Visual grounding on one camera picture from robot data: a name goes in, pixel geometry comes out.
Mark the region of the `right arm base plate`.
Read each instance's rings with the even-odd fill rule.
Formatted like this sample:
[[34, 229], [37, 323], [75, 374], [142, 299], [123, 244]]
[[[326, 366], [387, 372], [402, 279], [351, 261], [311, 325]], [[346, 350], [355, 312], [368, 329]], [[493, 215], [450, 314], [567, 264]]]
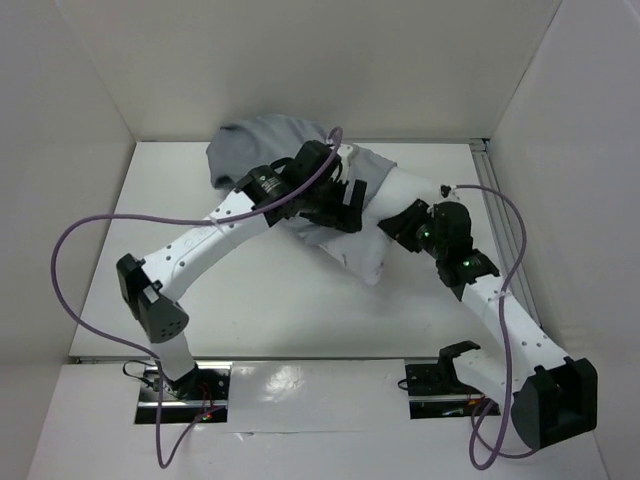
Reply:
[[412, 420], [469, 417], [489, 403], [482, 392], [458, 380], [450, 359], [408, 359], [404, 370], [397, 386], [407, 394]]

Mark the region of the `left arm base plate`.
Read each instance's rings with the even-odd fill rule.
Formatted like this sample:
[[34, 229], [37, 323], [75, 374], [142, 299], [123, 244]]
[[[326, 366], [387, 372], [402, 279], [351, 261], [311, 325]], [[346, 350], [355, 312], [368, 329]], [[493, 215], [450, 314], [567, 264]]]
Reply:
[[193, 384], [175, 390], [164, 380], [164, 393], [160, 394], [157, 366], [150, 361], [127, 361], [122, 367], [123, 374], [140, 386], [134, 423], [155, 423], [159, 397], [162, 397], [162, 424], [188, 424], [197, 415], [202, 416], [201, 423], [226, 423], [231, 367], [229, 362], [199, 362]]

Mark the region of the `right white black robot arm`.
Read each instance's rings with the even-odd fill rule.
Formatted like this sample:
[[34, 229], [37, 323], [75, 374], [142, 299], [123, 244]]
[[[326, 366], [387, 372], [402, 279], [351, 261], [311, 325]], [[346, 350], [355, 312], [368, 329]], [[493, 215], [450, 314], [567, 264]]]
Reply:
[[511, 352], [509, 359], [497, 358], [471, 340], [442, 348], [436, 369], [441, 388], [484, 393], [534, 450], [595, 429], [595, 367], [572, 359], [504, 289], [498, 268], [473, 245], [464, 205], [417, 200], [378, 226], [406, 250], [429, 254], [442, 283]]

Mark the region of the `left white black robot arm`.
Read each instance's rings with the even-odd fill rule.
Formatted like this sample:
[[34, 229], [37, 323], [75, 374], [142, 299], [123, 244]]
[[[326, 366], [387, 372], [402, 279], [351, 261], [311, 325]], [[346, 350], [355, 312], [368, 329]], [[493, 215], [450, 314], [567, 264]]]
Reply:
[[123, 300], [145, 332], [163, 370], [161, 385], [172, 397], [189, 397], [199, 381], [181, 297], [236, 247], [282, 220], [299, 216], [337, 232], [360, 231], [367, 184], [346, 178], [355, 155], [351, 145], [307, 141], [295, 156], [249, 170], [202, 225], [142, 259], [127, 254], [118, 260]]

